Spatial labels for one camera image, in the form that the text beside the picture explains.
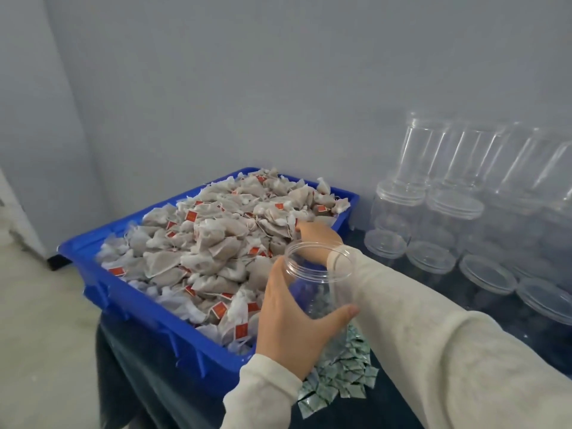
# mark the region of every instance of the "person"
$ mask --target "person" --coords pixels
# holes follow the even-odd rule
[[[342,245],[319,223],[300,223],[299,231],[303,241]],[[571,380],[532,349],[491,317],[343,248],[354,256],[352,303],[319,320],[298,307],[283,259],[275,262],[256,354],[224,398],[223,429],[288,427],[302,380],[328,339],[352,319],[425,428],[572,427]],[[325,250],[311,260],[331,270],[335,256]]]

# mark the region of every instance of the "gray wall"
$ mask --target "gray wall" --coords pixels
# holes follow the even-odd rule
[[[405,108],[567,123],[571,0],[46,0],[116,215],[246,165],[368,200]]]
[[[2,0],[0,167],[47,255],[110,220],[42,0]]]

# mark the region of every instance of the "blue tray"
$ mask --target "blue tray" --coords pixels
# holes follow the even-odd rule
[[[213,182],[225,180],[229,176],[236,177],[240,172],[247,174],[257,170],[260,169],[247,167]],[[299,179],[284,176],[291,181]],[[307,181],[307,184],[314,188],[318,186],[316,182]],[[76,236],[61,244],[58,252],[75,263],[85,283],[83,295],[88,300],[105,313],[114,314],[124,320],[135,319],[145,325],[159,342],[173,349],[177,358],[177,367],[195,377],[207,393],[221,397],[239,382],[239,370],[252,357],[254,351],[245,356],[228,352],[145,294],[104,270],[94,259],[101,244],[111,233],[123,237],[128,223],[132,221],[140,223],[143,216],[153,208],[160,208],[167,203],[175,205],[178,200],[187,198],[187,196],[194,197],[205,186],[199,186],[113,223]],[[359,196],[334,187],[332,187],[332,193],[341,198],[347,197],[351,204],[348,210],[338,216],[332,226],[333,230],[344,236],[349,231],[349,214],[359,201]]]

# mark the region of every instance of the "person's left hand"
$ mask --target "person's left hand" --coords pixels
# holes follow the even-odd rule
[[[327,342],[359,313],[348,304],[329,315],[310,319],[288,289],[284,258],[274,263],[260,312],[256,353],[281,364],[304,380]]]

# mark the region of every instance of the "black baseboard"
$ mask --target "black baseboard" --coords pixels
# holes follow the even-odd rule
[[[58,269],[63,268],[64,266],[69,265],[70,263],[72,263],[72,261],[69,260],[67,257],[63,257],[61,254],[56,254],[55,256],[52,256],[47,260],[47,266],[52,271],[57,271]]]

